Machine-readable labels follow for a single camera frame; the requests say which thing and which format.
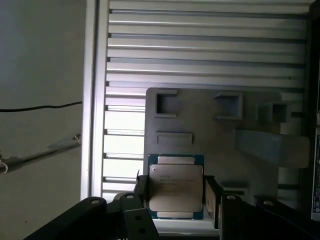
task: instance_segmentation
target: aluminum frame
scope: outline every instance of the aluminum frame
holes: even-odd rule
[[[80,198],[102,195],[109,0],[86,1]]]

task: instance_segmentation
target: white surface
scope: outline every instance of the white surface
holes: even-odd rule
[[[141,160],[104,159],[103,176],[112,178],[135,178],[138,171],[142,173],[143,162]]]
[[[111,154],[139,154],[144,153],[143,136],[105,135],[104,152]]]
[[[0,0],[0,109],[82,100],[86,2]],[[0,113],[0,150],[23,157],[81,132],[82,106]],[[80,148],[0,176],[0,239],[20,240],[80,200]]]

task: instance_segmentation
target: gray wall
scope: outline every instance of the gray wall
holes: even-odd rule
[[[0,0],[0,109],[81,101],[85,0]],[[0,113],[0,151],[26,156],[81,132],[82,106]],[[80,200],[75,149],[0,175],[0,239],[22,239]]]

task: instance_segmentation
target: metal louvered panel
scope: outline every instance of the metal louvered panel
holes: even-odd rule
[[[305,14],[311,2],[101,0],[96,51],[97,64],[105,68],[96,69],[95,100],[105,106],[95,106],[99,126],[93,129],[104,132],[103,140],[96,140],[100,145],[93,144],[91,192],[110,201],[132,190],[130,181],[143,161],[145,95],[150,87],[277,91],[294,112],[281,132],[299,135]],[[99,151],[103,159],[97,157]],[[279,171],[279,183],[297,183],[296,170]]]

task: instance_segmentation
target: gray bracket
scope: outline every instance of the gray bracket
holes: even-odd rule
[[[281,168],[306,168],[309,139],[304,136],[235,129],[235,149]]]
[[[291,119],[291,107],[286,102],[268,102],[258,106],[258,122],[287,123]]]

